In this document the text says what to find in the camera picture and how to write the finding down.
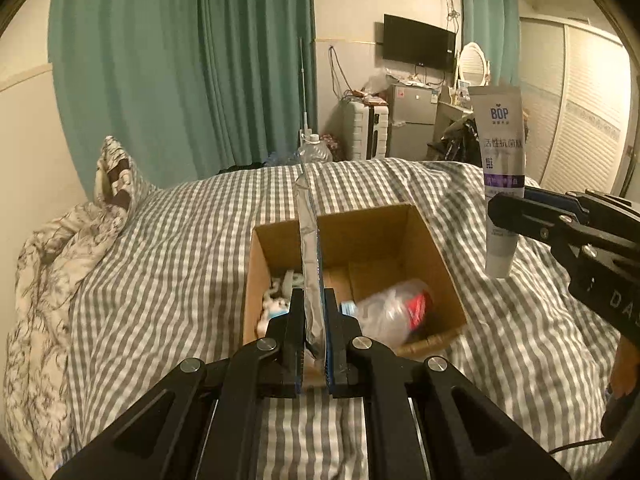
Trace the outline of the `person hand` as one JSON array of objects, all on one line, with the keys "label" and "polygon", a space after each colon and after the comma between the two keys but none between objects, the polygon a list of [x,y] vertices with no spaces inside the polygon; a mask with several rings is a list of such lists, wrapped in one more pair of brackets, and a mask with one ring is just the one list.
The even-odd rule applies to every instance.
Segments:
[{"label": "person hand", "polygon": [[610,384],[615,399],[628,396],[638,384],[639,349],[626,337],[621,336],[617,345]]}]

